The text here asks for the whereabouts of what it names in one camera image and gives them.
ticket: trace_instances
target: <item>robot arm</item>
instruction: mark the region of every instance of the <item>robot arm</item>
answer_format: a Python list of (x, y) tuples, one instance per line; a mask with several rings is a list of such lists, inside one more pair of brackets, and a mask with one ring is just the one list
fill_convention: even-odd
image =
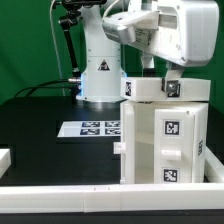
[(206, 65), (215, 48), (219, 11), (213, 0), (158, 0), (103, 20), (109, 39), (183, 67)]

